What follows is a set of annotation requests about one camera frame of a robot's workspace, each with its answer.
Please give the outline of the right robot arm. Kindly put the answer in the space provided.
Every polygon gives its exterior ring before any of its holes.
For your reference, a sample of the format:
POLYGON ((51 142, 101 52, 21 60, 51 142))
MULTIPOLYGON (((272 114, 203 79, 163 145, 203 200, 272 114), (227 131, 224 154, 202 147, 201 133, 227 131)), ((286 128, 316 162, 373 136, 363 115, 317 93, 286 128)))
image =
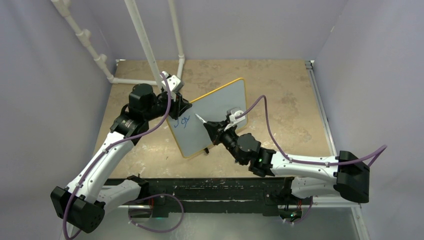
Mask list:
POLYGON ((203 123, 214 145, 222 144, 235 162, 248 166, 259 177, 289 177, 280 196, 288 204, 311 196, 340 195, 365 204, 370 200, 370 168, 353 153, 341 150, 336 156, 287 155, 261 146, 251 133, 236 134, 236 126, 226 121, 203 123))

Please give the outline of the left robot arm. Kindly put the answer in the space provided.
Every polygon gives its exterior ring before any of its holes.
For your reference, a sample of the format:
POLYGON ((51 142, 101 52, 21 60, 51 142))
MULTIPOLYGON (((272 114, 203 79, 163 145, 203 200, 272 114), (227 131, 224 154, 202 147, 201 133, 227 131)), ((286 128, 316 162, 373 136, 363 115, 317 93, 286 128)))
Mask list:
POLYGON ((149 183, 139 176, 129 176, 121 184, 102 190, 105 182, 127 153, 141 137, 152 133, 171 117, 176 120, 191 103, 183 98, 183 83, 163 81, 160 94, 146 83, 137 84, 128 96, 128 103, 114 120, 106 139, 87 166, 66 187, 55 187, 50 194, 54 209, 62 222, 65 239, 70 236, 68 226, 80 232, 91 233, 104 216, 117 207, 134 201, 142 205, 163 193, 150 195, 149 183))

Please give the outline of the whiteboard marker pen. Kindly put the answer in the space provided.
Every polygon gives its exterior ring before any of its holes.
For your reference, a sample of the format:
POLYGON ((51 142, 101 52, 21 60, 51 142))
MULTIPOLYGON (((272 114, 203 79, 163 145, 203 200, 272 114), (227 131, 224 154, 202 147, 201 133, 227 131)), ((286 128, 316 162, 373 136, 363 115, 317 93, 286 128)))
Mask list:
POLYGON ((207 123, 207 121, 205 121, 200 115, 198 115, 197 113, 195 114, 195 116, 203 123, 207 123))

